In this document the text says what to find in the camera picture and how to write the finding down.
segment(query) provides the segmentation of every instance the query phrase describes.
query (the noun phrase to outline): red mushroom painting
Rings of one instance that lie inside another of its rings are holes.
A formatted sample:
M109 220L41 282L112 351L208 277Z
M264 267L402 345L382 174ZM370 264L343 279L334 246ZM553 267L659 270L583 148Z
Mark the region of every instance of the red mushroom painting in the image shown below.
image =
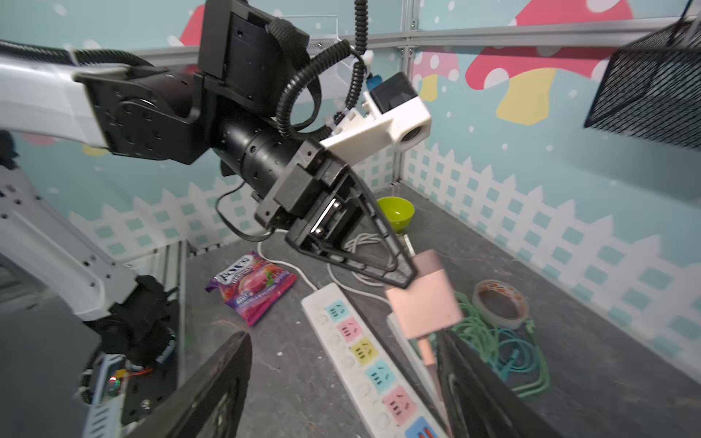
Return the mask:
M512 25L618 21L633 18L628 0L531 0ZM465 73L474 90L509 81L497 117L533 125L550 114L550 87L557 70L600 81L612 48L507 47L485 48Z
M190 16L185 30L182 31L180 42L185 46L199 46L202 37L202 23L205 19L205 5L199 5Z
M418 52L414 58L414 70L412 83L418 88L421 82L419 95L422 100L433 102L438 98L438 76L443 76L450 81L458 80L458 56L448 51L444 52Z

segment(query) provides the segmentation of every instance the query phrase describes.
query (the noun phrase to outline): electrical outlet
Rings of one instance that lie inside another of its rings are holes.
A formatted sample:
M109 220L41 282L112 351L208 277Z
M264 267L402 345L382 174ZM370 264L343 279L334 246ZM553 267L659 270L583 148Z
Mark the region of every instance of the electrical outlet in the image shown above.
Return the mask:
M404 425L416 413L416 403L402 386L397 386L394 391L382 399L382 402L387 406L399 426Z
M365 375L375 385L377 392L380 394L391 388L394 382L397 381L397 376L383 360L378 360L371 369L365 372Z
M418 417L409 429L404 433L406 438L437 438L438 435L433 431L428 421L424 417Z
M339 331L346 342L351 342L362 334L362 328L358 324L358 321L352 316L339 325Z
M355 355L355 358L362 366L365 366L375 360L379 352L375 345L367 336L363 336L360 340L350 346L350 351Z
M334 303L330 306L327 306L325 310L329 313L329 315L331 315L331 319L333 322L338 322L350 315L350 312L348 312L348 308L345 304L343 304L343 301L341 300L334 301Z

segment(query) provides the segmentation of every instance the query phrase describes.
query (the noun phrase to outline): coiled cable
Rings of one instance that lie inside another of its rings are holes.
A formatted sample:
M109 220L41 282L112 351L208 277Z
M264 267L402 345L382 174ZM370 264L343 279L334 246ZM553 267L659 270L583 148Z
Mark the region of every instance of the coiled cable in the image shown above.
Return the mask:
M309 64L300 69L290 79L280 96L278 107L275 111L275 119L278 124L278 131L285 138L291 138L298 141L306 139L323 140L331 134L331 128L322 126L311 132L299 132L290 123L292 116L292 107L295 101L302 93L302 90L314 79L319 77L321 73L329 69L331 66L353 55L358 59L356 65L360 65L361 71L365 71L365 63L360 57L359 52L351 48L351 44L347 40L339 41L333 46L315 56Z
M323 140L331 135L332 129L322 126L311 132L299 132L291 126L290 116L292 107L302 90L315 78L332 65L347 58L350 55L358 59L353 65L353 73L350 80L350 87L346 96L346 109L334 115L334 123L339 124L346 116L346 112L355 108L360 98L362 84L365 81L366 66L362 60L362 54L367 49L367 0L355 0L355 49L347 41L340 41L314 57L309 64L300 69L287 84L287 87L280 96L278 107L275 111L275 119L278 124L278 131L283 137L304 141L305 139Z
M355 0L355 50L359 54L365 53L367 49L367 0ZM350 79L348 96L346 97L346 110L350 111L358 104L362 83L365 79L365 66L356 62L353 65L353 74ZM337 125L346 116L345 111L340 111L334 116L334 123Z
M62 48L33 46L2 39L0 39L0 55L63 65L127 64L134 67L151 65L150 62L124 50L100 48L76 49L71 52Z

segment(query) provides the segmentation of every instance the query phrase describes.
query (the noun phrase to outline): black cylindrical joint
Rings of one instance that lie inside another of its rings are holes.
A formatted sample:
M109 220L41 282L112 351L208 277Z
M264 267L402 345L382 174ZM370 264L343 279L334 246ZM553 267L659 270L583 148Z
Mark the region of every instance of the black cylindrical joint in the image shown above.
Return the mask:
M245 111L219 125L221 141L212 148L261 198L283 174L301 142L283 139L259 117Z

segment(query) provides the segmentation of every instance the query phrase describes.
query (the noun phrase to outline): white power strip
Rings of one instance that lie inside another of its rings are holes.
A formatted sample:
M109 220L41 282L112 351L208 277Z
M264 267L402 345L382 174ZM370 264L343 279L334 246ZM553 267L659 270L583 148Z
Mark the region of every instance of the white power strip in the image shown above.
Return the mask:
M302 308L374 438L447 438L335 283Z

